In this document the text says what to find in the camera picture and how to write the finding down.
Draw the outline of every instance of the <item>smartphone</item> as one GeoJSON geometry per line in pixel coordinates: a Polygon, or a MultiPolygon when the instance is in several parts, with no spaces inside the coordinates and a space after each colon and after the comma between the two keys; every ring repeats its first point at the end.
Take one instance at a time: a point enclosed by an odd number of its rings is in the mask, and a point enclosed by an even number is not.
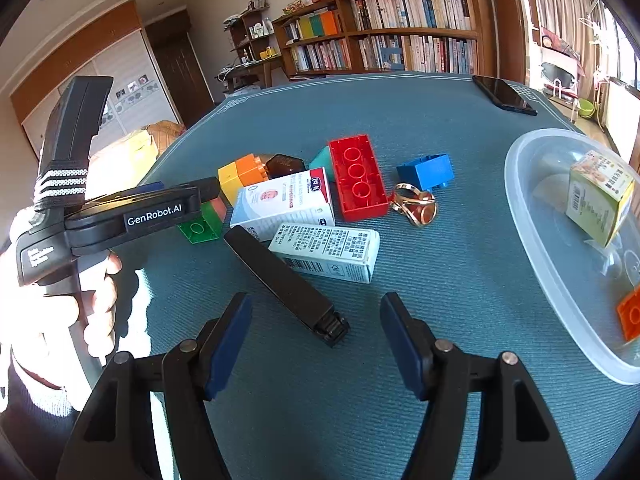
{"type": "Polygon", "coordinates": [[[507,85],[504,79],[482,75],[473,75],[471,79],[488,95],[489,99],[491,99],[498,108],[519,114],[538,114],[538,111],[533,109],[520,94],[507,85]]]}

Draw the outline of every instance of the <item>beige curtain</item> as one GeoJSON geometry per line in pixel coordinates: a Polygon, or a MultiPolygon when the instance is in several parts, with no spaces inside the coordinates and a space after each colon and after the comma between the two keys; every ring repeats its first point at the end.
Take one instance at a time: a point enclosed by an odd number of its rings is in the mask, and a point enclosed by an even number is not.
{"type": "MultiPolygon", "coordinates": [[[[593,72],[598,65],[606,63],[606,59],[602,59],[600,46],[589,44],[593,41],[593,29],[578,20],[587,16],[593,1],[536,0],[540,25],[556,33],[580,55],[580,64],[586,75],[580,78],[578,96],[590,101],[593,101],[595,96],[593,72]]],[[[591,11],[591,19],[601,28],[606,28],[604,6],[601,2],[591,11]]]]}

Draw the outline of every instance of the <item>teal tablecloth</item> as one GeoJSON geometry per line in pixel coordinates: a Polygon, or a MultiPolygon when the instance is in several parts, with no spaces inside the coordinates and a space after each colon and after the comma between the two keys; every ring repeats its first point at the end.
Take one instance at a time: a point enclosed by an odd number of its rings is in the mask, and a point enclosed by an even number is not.
{"type": "MultiPolygon", "coordinates": [[[[228,388],[207,408],[234,480],[401,477],[426,406],[402,386],[380,328],[380,297],[390,290],[436,336],[467,352],[516,352],[580,480],[610,459],[638,413],[640,388],[613,383],[588,362],[520,244],[504,191],[507,150],[530,130],[572,128],[540,94],[520,91],[537,117],[493,106],[466,76],[402,72],[272,88],[225,101],[152,168],[146,182],[171,186],[217,174],[248,152],[310,161],[328,140],[367,132],[388,192],[396,165],[419,155],[449,153],[456,174],[436,190],[432,225],[418,230],[394,212],[356,224],[382,235],[370,285],[308,278],[351,323],[334,349],[280,306],[222,240],[191,245],[175,228],[118,248],[120,347],[137,355],[195,335],[237,291],[254,297],[254,322],[228,388]]],[[[339,208],[336,215],[342,223],[339,208]]],[[[478,395],[457,479],[468,478],[473,461],[478,395]]]]}

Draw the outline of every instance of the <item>clear plastic bin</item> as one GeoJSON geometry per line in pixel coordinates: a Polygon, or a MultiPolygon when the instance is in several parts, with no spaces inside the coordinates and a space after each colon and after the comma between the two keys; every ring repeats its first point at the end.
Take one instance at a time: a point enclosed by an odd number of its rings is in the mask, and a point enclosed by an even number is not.
{"type": "Polygon", "coordinates": [[[536,130],[511,146],[504,183],[520,240],[560,321],[593,365],[621,384],[640,383],[640,338],[626,343],[616,307],[640,283],[640,230],[630,212],[602,248],[564,213],[569,167],[589,150],[614,152],[569,130],[536,130]]]}

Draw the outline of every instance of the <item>orange toy block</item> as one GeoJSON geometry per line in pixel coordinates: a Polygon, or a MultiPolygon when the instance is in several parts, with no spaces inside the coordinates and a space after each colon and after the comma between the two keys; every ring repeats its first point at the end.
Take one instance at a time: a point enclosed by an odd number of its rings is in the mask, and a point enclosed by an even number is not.
{"type": "Polygon", "coordinates": [[[245,187],[269,179],[267,170],[264,169],[264,164],[253,153],[236,160],[236,171],[240,182],[245,187]]]}
{"type": "Polygon", "coordinates": [[[640,286],[627,294],[616,310],[625,341],[632,341],[640,335],[640,286]]]}

